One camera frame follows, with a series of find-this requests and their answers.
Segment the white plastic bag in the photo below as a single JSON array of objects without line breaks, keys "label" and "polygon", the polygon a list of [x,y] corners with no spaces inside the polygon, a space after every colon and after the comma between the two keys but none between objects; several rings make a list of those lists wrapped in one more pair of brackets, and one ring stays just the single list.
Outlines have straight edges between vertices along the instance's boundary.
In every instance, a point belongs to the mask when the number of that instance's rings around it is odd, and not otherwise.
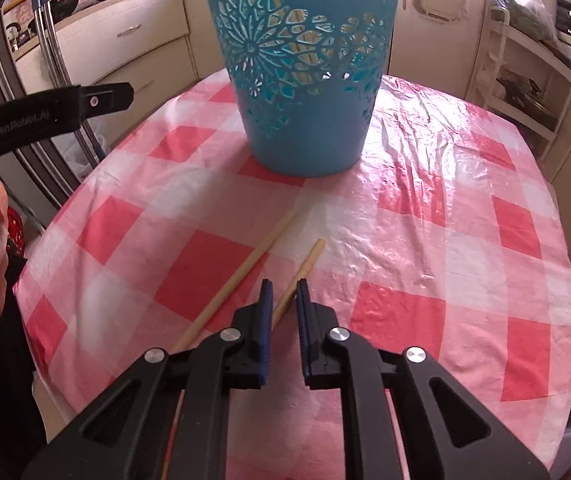
[{"label": "white plastic bag", "polygon": [[[106,127],[102,119],[95,118],[88,120],[92,131],[95,133],[103,152],[108,154],[111,149],[106,137]],[[57,136],[54,139],[54,145],[58,148],[59,153],[68,164],[73,174],[84,181],[85,178],[92,172],[92,165],[83,152],[82,147],[77,142],[73,133],[67,133],[63,136]]]}]

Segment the red patterned bag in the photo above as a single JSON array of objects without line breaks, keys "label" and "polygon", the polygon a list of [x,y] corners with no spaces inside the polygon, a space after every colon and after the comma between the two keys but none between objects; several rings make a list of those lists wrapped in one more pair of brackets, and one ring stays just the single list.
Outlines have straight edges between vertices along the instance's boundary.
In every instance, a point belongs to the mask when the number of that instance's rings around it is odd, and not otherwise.
[{"label": "red patterned bag", "polygon": [[11,206],[8,207],[7,252],[16,257],[25,255],[25,232],[20,214]]}]

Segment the long bamboo chopstick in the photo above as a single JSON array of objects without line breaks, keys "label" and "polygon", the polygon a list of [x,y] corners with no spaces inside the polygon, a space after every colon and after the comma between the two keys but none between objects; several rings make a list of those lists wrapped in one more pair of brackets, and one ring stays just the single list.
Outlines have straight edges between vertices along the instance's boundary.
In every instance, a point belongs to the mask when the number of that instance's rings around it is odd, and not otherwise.
[{"label": "long bamboo chopstick", "polygon": [[310,271],[314,269],[314,266],[325,250],[325,240],[323,238],[318,238],[314,246],[310,249],[310,252],[304,259],[303,263],[299,266],[299,270],[296,271],[292,280],[287,284],[287,288],[277,302],[276,307],[272,310],[272,330],[274,330],[280,323],[282,318],[287,312],[287,308],[290,306],[291,301],[294,297],[296,285],[299,281],[307,278]]}]

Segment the teal perforated plastic basket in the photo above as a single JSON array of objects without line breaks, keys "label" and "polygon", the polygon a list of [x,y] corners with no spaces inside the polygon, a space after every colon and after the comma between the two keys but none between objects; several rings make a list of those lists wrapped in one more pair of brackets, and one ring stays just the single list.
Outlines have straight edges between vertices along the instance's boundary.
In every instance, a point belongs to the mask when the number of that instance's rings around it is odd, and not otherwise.
[{"label": "teal perforated plastic basket", "polygon": [[398,0],[208,0],[252,155],[277,174],[355,165]]}]

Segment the white storage rack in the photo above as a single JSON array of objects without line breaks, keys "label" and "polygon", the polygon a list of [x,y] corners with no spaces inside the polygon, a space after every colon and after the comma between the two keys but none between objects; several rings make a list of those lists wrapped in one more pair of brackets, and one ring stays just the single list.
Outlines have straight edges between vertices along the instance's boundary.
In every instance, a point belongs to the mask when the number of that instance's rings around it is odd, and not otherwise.
[{"label": "white storage rack", "polygon": [[571,104],[571,58],[512,27],[508,10],[489,6],[465,99],[516,125],[541,162]]}]

